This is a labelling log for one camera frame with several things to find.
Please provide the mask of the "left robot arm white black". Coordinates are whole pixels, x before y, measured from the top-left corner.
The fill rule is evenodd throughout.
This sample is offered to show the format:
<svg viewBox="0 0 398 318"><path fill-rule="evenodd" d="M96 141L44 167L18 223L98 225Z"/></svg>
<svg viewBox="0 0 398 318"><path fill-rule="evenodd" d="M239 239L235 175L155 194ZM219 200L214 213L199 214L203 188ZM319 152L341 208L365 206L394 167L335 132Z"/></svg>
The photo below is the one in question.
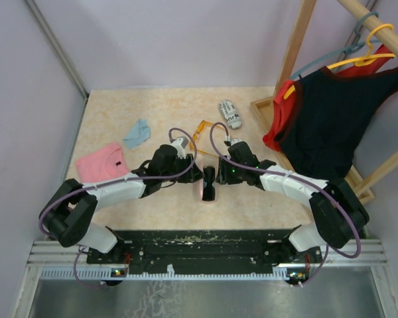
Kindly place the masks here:
<svg viewBox="0 0 398 318"><path fill-rule="evenodd" d="M148 197L165 182L193 184L204 177L196 155L183 147L164 144L150 160L127 175L98 184L66 180L39 215L39 227L61 246L92 248L112 263L125 254L121 239L108 227L92 222L94 213L132 199Z"/></svg>

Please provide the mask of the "pink glasses case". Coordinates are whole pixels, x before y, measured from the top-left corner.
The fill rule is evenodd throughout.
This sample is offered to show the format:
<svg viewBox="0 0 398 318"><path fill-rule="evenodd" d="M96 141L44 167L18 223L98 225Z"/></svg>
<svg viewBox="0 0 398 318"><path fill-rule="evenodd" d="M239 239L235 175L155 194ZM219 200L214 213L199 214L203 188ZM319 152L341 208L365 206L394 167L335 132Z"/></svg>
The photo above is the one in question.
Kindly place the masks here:
<svg viewBox="0 0 398 318"><path fill-rule="evenodd" d="M203 203L211 203L216 200L216 185L214 182L198 183L198 198Z"/></svg>

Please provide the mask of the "black sunglasses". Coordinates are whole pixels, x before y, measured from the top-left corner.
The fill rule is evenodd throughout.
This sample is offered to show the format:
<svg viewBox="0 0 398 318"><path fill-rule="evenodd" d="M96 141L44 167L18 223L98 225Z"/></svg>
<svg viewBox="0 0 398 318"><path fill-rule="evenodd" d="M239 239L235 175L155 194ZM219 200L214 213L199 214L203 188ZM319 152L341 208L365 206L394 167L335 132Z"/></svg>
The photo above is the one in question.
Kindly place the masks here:
<svg viewBox="0 0 398 318"><path fill-rule="evenodd" d="M202 201L213 202L216 198L216 170L212 166L204 168L204 179L202 186Z"/></svg>

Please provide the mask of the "newspaper print glasses case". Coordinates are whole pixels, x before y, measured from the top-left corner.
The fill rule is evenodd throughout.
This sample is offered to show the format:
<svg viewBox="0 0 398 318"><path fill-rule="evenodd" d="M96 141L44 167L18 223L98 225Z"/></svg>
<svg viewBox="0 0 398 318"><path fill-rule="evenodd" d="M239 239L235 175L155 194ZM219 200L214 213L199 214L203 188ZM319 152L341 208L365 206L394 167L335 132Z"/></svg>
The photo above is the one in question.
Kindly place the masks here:
<svg viewBox="0 0 398 318"><path fill-rule="evenodd" d="M218 110L221 113L222 117L224 118L226 124L229 128L233 130L240 129L242 126L241 117L237 109L235 108L234 104L225 99L218 104Z"/></svg>

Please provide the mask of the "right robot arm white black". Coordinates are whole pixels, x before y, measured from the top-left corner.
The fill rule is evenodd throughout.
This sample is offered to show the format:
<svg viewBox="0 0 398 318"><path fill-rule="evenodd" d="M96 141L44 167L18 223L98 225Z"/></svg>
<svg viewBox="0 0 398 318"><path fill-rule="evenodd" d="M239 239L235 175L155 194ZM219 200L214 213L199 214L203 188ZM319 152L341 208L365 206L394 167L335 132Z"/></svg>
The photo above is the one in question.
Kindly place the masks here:
<svg viewBox="0 0 398 318"><path fill-rule="evenodd" d="M314 179L286 170L270 160L259 161L240 139L224 141L227 155L220 155L217 182L247 183L263 191L279 193L312 212L313 222L295 228L283 245L284 257L298 262L306 251L323 244L341 249L367 225L369 215L348 182Z"/></svg>

